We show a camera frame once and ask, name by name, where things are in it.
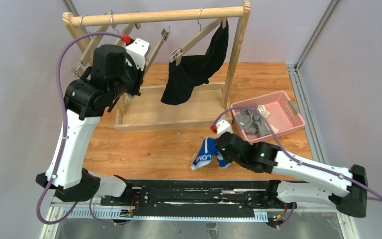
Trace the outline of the blue white underwear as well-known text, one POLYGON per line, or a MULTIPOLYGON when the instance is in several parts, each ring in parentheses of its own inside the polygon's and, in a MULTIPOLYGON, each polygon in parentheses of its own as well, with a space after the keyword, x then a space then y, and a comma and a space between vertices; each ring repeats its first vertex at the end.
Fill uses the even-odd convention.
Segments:
POLYGON ((219 167, 222 169, 227 168, 232 164, 231 162, 227 162, 221 155, 219 149, 216 148, 215 139, 207 137, 203 140, 200 150, 191 164, 191 169, 197 170, 202 168, 210 164, 214 158, 216 158, 219 167))

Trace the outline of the grey underwear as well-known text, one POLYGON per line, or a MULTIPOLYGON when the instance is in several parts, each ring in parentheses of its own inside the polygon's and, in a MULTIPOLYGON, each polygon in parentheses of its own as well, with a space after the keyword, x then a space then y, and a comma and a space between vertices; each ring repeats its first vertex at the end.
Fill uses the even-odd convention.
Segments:
POLYGON ((254 111, 244 109, 237 116, 239 126, 242 127, 244 132, 249 135, 255 135, 256 137, 264 137, 266 135, 278 133, 279 130, 273 125, 269 128, 266 122, 259 116, 259 114, 265 119, 271 114, 264 105, 256 107, 258 113, 254 111))

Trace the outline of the wooden hanger of grey underwear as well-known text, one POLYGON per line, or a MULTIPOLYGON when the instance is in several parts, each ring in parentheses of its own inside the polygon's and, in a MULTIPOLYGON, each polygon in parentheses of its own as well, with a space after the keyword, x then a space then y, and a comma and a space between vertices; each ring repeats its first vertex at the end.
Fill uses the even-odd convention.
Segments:
POLYGON ((113 23, 113 12, 111 11, 110 12, 110 26, 112 27, 112 29, 113 30, 115 30, 117 33, 118 33, 118 35, 122 35, 122 34, 126 34, 126 35, 129 35, 131 32, 132 32, 132 30, 134 29, 134 28, 136 28, 136 29, 140 29, 141 28, 141 23, 129 23, 129 24, 127 24, 124 28, 123 28, 123 30, 121 31, 121 32, 119 32, 117 29, 116 29, 116 24, 114 24, 113 23))

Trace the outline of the wooden hanger of blue underwear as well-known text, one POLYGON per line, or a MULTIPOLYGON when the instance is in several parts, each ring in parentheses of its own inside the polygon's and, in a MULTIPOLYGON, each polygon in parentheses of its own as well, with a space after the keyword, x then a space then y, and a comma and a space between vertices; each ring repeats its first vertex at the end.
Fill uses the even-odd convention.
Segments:
POLYGON ((171 33, 171 30, 170 30, 170 27, 168 26, 167 28, 163 28, 162 31, 161 31, 161 39, 158 41, 158 43, 156 44, 156 46, 154 47, 154 49, 152 50, 148 60, 147 60, 147 65, 146 65, 146 69, 144 71, 144 76, 146 76, 146 74, 148 73, 151 65, 153 64, 154 60, 156 59, 156 56, 158 55, 160 49, 162 48, 162 46, 164 45, 164 43, 167 41, 167 39, 169 38, 169 35, 171 33))

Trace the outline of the wooden hanger of black underwear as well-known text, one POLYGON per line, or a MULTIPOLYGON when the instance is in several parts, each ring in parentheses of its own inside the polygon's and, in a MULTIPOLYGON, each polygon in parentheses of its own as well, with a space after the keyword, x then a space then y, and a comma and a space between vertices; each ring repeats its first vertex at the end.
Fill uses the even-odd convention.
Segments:
POLYGON ((198 16, 197 16, 197 23, 199 25, 199 32, 187 43, 185 43, 183 46, 181 46, 179 49, 175 49, 172 52, 171 57, 169 58, 170 63, 175 63, 176 66, 178 66, 181 62, 181 58, 185 53, 187 53, 189 50, 191 50, 195 45, 197 45, 202 39, 204 39, 209 33, 211 33, 213 30, 215 30, 217 27, 221 25, 222 28, 225 28, 227 25, 227 18, 218 18, 213 20, 211 23, 209 23, 206 27, 202 28, 202 25, 200 23, 200 16, 204 8, 201 8, 198 16))

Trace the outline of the black underwear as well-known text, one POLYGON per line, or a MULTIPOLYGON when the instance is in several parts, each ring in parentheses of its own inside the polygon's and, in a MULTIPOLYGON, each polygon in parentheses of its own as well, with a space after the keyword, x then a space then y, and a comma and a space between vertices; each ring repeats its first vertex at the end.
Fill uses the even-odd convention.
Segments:
POLYGON ((169 64, 168 82, 161 102, 167 105, 180 105, 188 101, 194 87, 208 84, 209 78, 223 65, 228 48, 229 24, 221 26, 211 38, 203 55, 185 56, 178 66, 169 64))

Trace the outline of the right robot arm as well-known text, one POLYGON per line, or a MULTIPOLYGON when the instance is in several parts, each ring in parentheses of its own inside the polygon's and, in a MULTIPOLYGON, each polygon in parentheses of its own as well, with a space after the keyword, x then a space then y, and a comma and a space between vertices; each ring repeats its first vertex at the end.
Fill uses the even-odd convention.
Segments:
POLYGON ((269 183, 265 193, 268 202, 322 204, 355 218, 367 215, 368 181, 366 170, 360 165, 345 168, 318 163, 267 142, 250 144, 229 132, 220 135, 215 146, 226 162, 236 162, 256 173, 298 179, 298 182, 269 183))

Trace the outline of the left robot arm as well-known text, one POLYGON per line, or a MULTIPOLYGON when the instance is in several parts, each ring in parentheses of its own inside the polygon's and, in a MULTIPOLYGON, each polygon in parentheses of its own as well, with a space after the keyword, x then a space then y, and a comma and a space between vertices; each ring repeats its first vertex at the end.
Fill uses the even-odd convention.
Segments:
POLYGON ((36 176, 37 184, 53 189, 61 201, 84 202, 95 196, 121 198, 130 193, 126 179, 92 173, 83 163, 103 114, 110 112, 123 95, 140 95, 149 49, 148 42, 138 41, 124 47, 97 47, 92 64, 67 86, 58 148, 49 168, 36 176))

